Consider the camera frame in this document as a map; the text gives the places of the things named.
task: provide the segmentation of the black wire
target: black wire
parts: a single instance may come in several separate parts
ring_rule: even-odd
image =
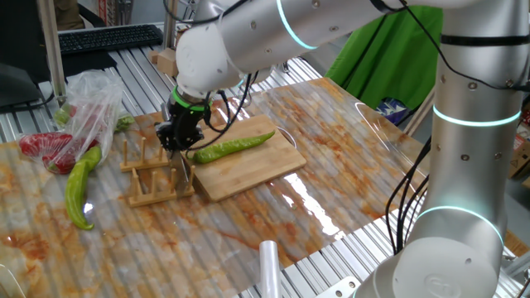
[[[408,111],[408,114],[405,115],[403,118],[401,118],[401,120],[399,120],[397,123],[396,123],[396,127],[399,127],[400,125],[402,125],[405,121],[407,121],[407,119],[409,119],[412,115],[414,115],[418,109],[420,109],[421,105],[418,105],[416,108],[414,108],[413,110],[411,111]]]
[[[408,223],[407,232],[405,233],[405,243],[407,243],[407,240],[408,240],[408,235],[412,227],[412,219],[414,219],[414,214],[416,214],[416,209],[420,205],[422,198],[425,197],[425,193],[427,192],[427,190],[428,188],[423,190],[422,194],[417,198],[416,204],[414,205],[414,209],[412,210],[412,214],[411,214],[411,221]]]
[[[402,243],[402,246],[405,245],[405,238],[403,237],[403,230],[405,229],[405,219],[407,218],[407,214],[408,214],[408,210],[411,208],[412,206],[412,203],[414,201],[419,200],[421,198],[421,193],[423,193],[423,189],[425,188],[425,186],[427,185],[427,183],[429,182],[429,176],[425,177],[425,179],[421,182],[421,184],[417,187],[416,191],[414,192],[414,195],[412,195],[412,197],[410,198],[410,200],[407,202],[407,207],[405,207],[405,209],[403,210],[403,215],[400,219],[397,219],[397,230],[400,232],[398,232],[398,237],[400,239],[403,240],[403,243]]]
[[[208,102],[206,105],[205,105],[205,124],[206,126],[208,126],[211,130],[213,130],[214,132],[218,132],[218,133],[221,133],[231,122],[231,116],[230,116],[230,106],[229,106],[229,101],[228,99],[226,98],[226,94],[224,93],[223,90],[220,90],[217,92],[218,94],[221,95],[221,98],[223,99],[224,101],[224,105],[226,107],[226,113],[227,113],[227,120],[226,120],[226,125],[222,128],[222,129],[217,129],[215,128],[211,123],[210,123],[210,119],[211,119],[211,109],[210,109],[210,103]]]
[[[43,105],[49,103],[54,97],[55,97],[55,95],[54,95],[54,93],[52,91],[50,96],[42,103],[32,104],[32,105],[28,105],[26,107],[15,107],[15,108],[4,107],[4,108],[0,108],[0,113],[15,113],[15,112],[31,111],[31,110],[33,110],[35,108],[42,107]]]
[[[444,64],[447,66],[447,68],[454,72],[455,74],[459,75],[459,76],[462,76],[464,78],[467,78],[467,79],[471,79],[473,81],[476,81],[476,82],[479,82],[481,84],[484,84],[492,89],[497,89],[497,90],[507,90],[507,89],[515,89],[515,90],[526,90],[526,89],[522,89],[523,87],[497,87],[497,86],[493,86],[491,84],[488,84],[486,82],[484,82],[483,80],[481,79],[477,79],[477,78],[474,78],[472,76],[469,76],[467,74],[462,74],[461,72],[459,72],[458,70],[455,70],[451,65],[449,65],[449,62],[447,61],[446,57],[444,56],[443,52],[441,51],[440,47],[438,46],[438,44],[436,43],[436,41],[434,40],[434,38],[432,37],[431,33],[429,33],[429,31],[423,26],[422,22],[416,17],[416,15],[414,14],[414,12],[412,12],[412,10],[410,9],[410,7],[407,5],[407,2],[405,0],[399,0],[399,2],[403,5],[403,8],[406,9],[408,11],[408,13],[411,15],[411,17],[414,19],[414,21],[416,21],[417,25],[423,30],[423,32],[427,35],[427,37],[429,38],[429,40],[431,41],[432,45],[434,45],[434,47],[436,48],[436,50],[438,51],[438,54],[440,55],[441,59],[444,61]]]
[[[188,153],[190,151],[197,151],[199,149],[202,149],[202,148],[206,148],[208,147],[209,145],[213,144],[215,141],[219,140],[225,133],[226,131],[229,130],[229,128],[232,126],[232,124],[234,123],[234,121],[237,119],[237,116],[239,115],[239,112],[241,111],[241,108],[243,108],[243,104],[245,102],[245,99],[247,98],[247,94],[248,94],[248,90],[250,89],[250,82],[251,82],[251,79],[252,79],[252,75],[249,75],[247,77],[247,85],[245,86],[245,91],[243,92],[243,97],[241,98],[241,102],[239,103],[239,106],[238,106],[238,109],[235,111],[235,114],[234,116],[232,117],[229,124],[226,125],[226,127],[219,133],[219,135],[217,135],[217,137],[214,137],[214,139],[212,139],[211,141],[207,142],[206,144],[204,145],[200,145],[200,146],[197,146],[195,148],[189,148],[187,151],[186,151],[186,157],[188,155]]]
[[[429,137],[429,139],[423,146],[422,151],[418,155],[418,158],[414,162],[414,165],[412,165],[412,168],[409,171],[409,173],[411,174],[409,175],[407,179],[407,183],[405,184],[405,189],[403,190],[403,194],[399,202],[399,210],[397,213],[397,237],[396,237],[397,238],[396,240],[397,253],[401,252],[401,250],[403,249],[403,225],[404,225],[403,221],[405,218],[404,216],[405,214],[403,214],[403,206],[405,205],[405,200],[407,199],[407,192],[411,185],[414,173],[416,173],[416,168],[420,165],[420,163],[425,158],[425,156],[429,153],[430,150],[431,150],[431,138]]]
[[[169,7],[167,6],[167,0],[162,0],[163,3],[164,3],[164,8],[166,9],[166,12],[167,14],[174,20],[176,21],[179,21],[183,24],[188,24],[188,25],[202,25],[202,24],[208,24],[208,23],[211,23],[211,22],[215,22],[217,20],[219,20],[221,18],[221,16],[225,17],[225,16],[228,16],[231,12],[233,12],[236,8],[240,7],[241,5],[243,5],[245,2],[249,1],[249,0],[239,0],[237,1],[234,5],[232,5],[231,7],[229,7],[226,11],[222,12],[221,14],[219,14],[217,17],[211,17],[209,19],[205,19],[205,20],[199,20],[199,21],[189,21],[189,20],[182,20],[180,19],[179,17],[177,17],[173,12],[171,12],[171,10],[169,9]]]
[[[390,237],[390,243],[392,244],[392,249],[393,249],[394,255],[398,254],[398,249],[397,249],[397,244],[394,242],[393,233],[392,233],[392,229],[391,229],[391,226],[390,226],[390,206],[392,205],[392,202],[393,202],[394,198],[398,194],[399,190],[402,188],[403,184],[407,180],[412,179],[412,177],[414,175],[414,172],[416,171],[417,165],[419,165],[420,162],[422,162],[422,160],[424,158],[424,155],[426,155],[426,153],[424,153],[424,151],[426,150],[427,143],[429,143],[428,146],[430,148],[430,142],[431,142],[431,139],[429,138],[429,140],[424,145],[422,151],[418,155],[416,161],[414,162],[414,165],[412,165],[410,170],[402,178],[402,180],[397,185],[396,189],[394,189],[394,191],[392,192],[392,194],[388,198],[387,205],[385,207],[385,216],[386,216],[386,224],[387,224],[388,236]]]

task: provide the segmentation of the wooden dish rack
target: wooden dish rack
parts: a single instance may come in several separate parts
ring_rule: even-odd
[[[139,207],[146,204],[154,204],[169,199],[176,199],[176,169],[171,169],[171,189],[157,191],[157,172],[152,172],[151,178],[151,193],[143,194],[142,185],[140,184],[140,177],[138,176],[138,170],[160,168],[169,166],[170,161],[167,159],[164,149],[160,146],[158,149],[158,155],[153,158],[146,158],[146,138],[142,138],[142,144],[140,147],[140,160],[139,161],[128,161],[127,159],[127,140],[123,140],[123,162],[119,164],[122,171],[131,171],[131,195],[127,197],[127,202],[130,207]],[[193,188],[193,179],[195,177],[195,166],[190,167],[190,177],[188,178],[188,185],[184,190],[184,196],[191,196],[195,193]]]

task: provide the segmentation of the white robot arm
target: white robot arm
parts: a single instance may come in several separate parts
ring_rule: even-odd
[[[208,92],[235,86],[246,74],[313,50],[404,3],[249,0],[182,36],[176,101],[197,103]],[[504,184],[523,100],[513,86],[528,78],[528,1],[408,5],[444,8],[441,50],[448,63],[439,59],[429,192],[405,248],[370,275],[355,298],[489,298],[499,278]]]

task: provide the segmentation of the green cloth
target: green cloth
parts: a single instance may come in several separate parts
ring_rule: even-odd
[[[411,9],[439,41],[442,10]],[[386,16],[366,56],[356,65],[382,20],[383,17],[354,31],[325,76],[370,108],[376,108],[385,98],[398,99],[415,108],[434,86],[436,48],[408,12],[399,12]]]

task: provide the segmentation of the wooden block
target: wooden block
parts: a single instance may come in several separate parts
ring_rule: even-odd
[[[179,72],[176,68],[175,51],[167,48],[160,52],[160,54],[158,54],[157,68],[166,75],[178,75]]]
[[[255,137],[272,130],[276,134],[262,145],[230,154],[217,161],[201,165],[185,159],[190,166],[195,165],[196,179],[211,201],[226,199],[265,181],[291,173],[306,164],[306,159],[266,115],[237,121],[217,142]],[[218,135],[211,129],[205,129],[203,133],[205,139],[197,142],[196,146]]]
[[[149,57],[149,61],[151,61],[151,63],[156,64],[158,62],[158,51],[157,50],[150,51],[149,54],[147,54],[147,56]]]

